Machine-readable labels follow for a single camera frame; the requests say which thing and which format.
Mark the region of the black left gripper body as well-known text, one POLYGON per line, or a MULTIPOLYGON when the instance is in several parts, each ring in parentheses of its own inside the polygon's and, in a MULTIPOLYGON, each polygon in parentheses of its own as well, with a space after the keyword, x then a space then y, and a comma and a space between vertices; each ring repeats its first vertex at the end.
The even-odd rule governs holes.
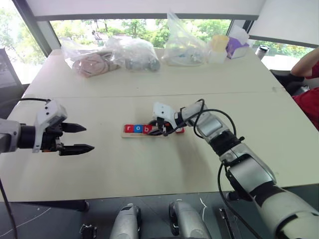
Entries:
POLYGON ((59 152, 64 150, 64 144, 60 141, 63 135, 65 123, 47 127, 42 135, 42 143, 40 150, 42 152, 59 152))

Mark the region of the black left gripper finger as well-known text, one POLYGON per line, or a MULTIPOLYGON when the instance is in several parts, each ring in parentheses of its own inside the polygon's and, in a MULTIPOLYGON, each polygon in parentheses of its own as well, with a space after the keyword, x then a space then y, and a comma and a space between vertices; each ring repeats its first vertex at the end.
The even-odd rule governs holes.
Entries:
POLYGON ((66 132, 66 133, 77 133, 77 132, 82 132, 87 130, 85 127, 79 124, 65 123, 65 122, 61 124, 61 129, 63 132, 66 132))
POLYGON ((62 146, 59 150, 59 156, 79 155, 92 151, 95 147, 87 144, 74 144, 62 146))

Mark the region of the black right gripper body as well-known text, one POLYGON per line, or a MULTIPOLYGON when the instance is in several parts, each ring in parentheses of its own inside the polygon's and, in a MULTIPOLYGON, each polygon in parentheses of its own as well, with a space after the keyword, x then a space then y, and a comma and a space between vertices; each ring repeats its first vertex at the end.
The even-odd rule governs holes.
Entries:
POLYGON ((169 134, 173 133, 174 127, 171 125, 171 123, 159 117, 157 117, 156 120, 158 122, 157 123, 158 129, 162 130, 165 136, 168 136, 169 134))

